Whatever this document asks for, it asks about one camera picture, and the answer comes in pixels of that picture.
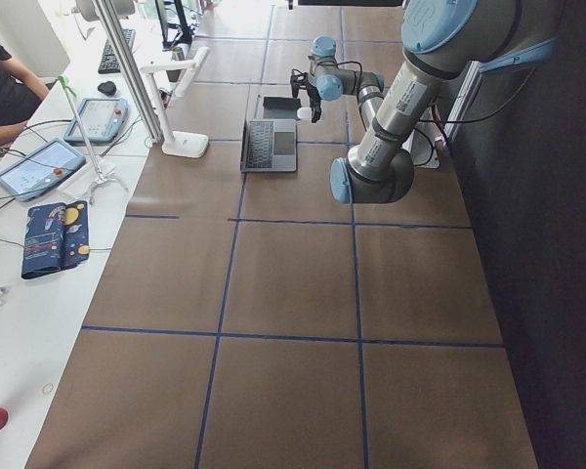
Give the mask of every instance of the white stand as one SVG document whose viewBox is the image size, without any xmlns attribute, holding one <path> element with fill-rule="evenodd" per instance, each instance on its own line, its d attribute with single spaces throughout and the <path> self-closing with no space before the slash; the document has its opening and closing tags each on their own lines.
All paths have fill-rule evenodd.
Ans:
<svg viewBox="0 0 586 469">
<path fill-rule="evenodd" d="M 91 205 L 93 205 L 94 204 L 94 190 L 101 187 L 101 186 L 105 186 L 108 183 L 117 183 L 124 189 L 124 191 L 127 192 L 128 186 L 126 186 L 126 184 L 121 179 L 119 179 L 117 176 L 115 176 L 114 171 L 110 170 L 108 172 L 105 172 L 102 165 L 100 164 L 100 161 L 98 160 L 98 157 L 94 153 L 94 149 L 91 146 L 91 141 L 89 140 L 89 135 L 87 135 L 87 129 L 85 128 L 85 124 L 83 124 L 82 119 L 80 118 L 80 114 L 78 113 L 78 109 L 76 108 L 76 103 L 74 102 L 73 98 L 70 95 L 70 93 L 72 93 L 72 91 L 70 88 L 67 87 L 66 82 L 65 82 L 65 78 L 64 77 L 60 77 L 60 78 L 62 78 L 62 79 L 60 79 L 60 82 L 63 86 L 63 90 L 65 91 L 65 95 L 67 96 L 67 101 L 69 102 L 69 106 L 71 107 L 71 111 L 74 114 L 74 119 L 76 119 L 76 123 L 78 124 L 78 128 L 80 129 L 80 134 L 82 135 L 82 139 L 85 141 L 85 145 L 87 147 L 87 152 L 89 152 L 91 164 L 93 165 L 94 170 L 96 171 L 96 179 L 91 183 L 91 185 L 89 186 L 89 189 L 87 189 L 87 192 L 84 195 L 85 198 L 89 201 L 89 203 Z"/>
<path fill-rule="evenodd" d="M 189 61 L 169 61 L 167 63 L 148 64 L 141 67 L 141 72 L 146 74 L 146 80 L 156 104 L 156 112 L 160 120 L 161 129 L 163 130 L 163 136 L 165 137 L 162 145 L 162 150 L 165 154 L 199 158 L 206 151 L 208 137 L 203 134 L 172 130 L 167 119 L 167 113 L 165 112 L 165 105 L 156 86 L 156 80 L 154 80 L 154 74 L 157 71 L 163 70 L 185 70 L 184 76 L 174 89 L 174 95 L 181 97 L 185 94 L 188 85 L 193 82 L 195 76 L 201 70 L 209 52 L 208 47 L 200 47 L 195 53 L 195 57 Z"/>
</svg>

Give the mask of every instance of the keyboard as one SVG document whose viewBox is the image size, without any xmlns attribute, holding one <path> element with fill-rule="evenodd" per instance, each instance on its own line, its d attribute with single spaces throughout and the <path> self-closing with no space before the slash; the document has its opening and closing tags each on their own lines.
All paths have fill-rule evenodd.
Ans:
<svg viewBox="0 0 586 469">
<path fill-rule="evenodd" d="M 273 155 L 273 122 L 250 122 L 247 168 L 271 168 Z"/>
<path fill-rule="evenodd" d="M 124 38 L 128 44 L 128 49 L 132 50 L 133 43 L 135 42 L 135 29 L 123 29 L 123 31 Z M 117 56 L 115 56 L 113 48 L 111 47 L 108 39 L 105 43 L 105 49 L 102 52 L 98 73 L 119 73 L 119 63 L 117 62 Z"/>
</svg>

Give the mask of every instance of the person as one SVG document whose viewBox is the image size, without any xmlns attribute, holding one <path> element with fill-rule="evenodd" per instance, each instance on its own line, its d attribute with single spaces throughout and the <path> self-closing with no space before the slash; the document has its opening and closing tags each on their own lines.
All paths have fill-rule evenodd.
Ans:
<svg viewBox="0 0 586 469">
<path fill-rule="evenodd" d="M 47 95 L 43 81 L 0 45 L 0 146 L 21 133 Z"/>
</svg>

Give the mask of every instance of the laptop keyboard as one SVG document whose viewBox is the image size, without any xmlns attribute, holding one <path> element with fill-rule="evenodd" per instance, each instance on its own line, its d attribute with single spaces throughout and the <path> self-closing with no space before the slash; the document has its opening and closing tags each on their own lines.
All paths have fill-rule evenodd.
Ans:
<svg viewBox="0 0 586 469">
<path fill-rule="evenodd" d="M 271 168 L 273 154 L 273 122 L 250 122 L 247 168 Z"/>
</svg>

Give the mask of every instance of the computer mouse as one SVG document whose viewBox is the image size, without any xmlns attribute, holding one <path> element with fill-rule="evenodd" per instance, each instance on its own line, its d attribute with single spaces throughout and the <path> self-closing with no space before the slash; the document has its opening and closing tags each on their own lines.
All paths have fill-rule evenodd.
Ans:
<svg viewBox="0 0 586 469">
<path fill-rule="evenodd" d="M 104 83 L 98 85 L 98 91 L 103 95 L 114 96 L 117 92 L 117 87 L 112 81 L 105 81 Z"/>
</svg>

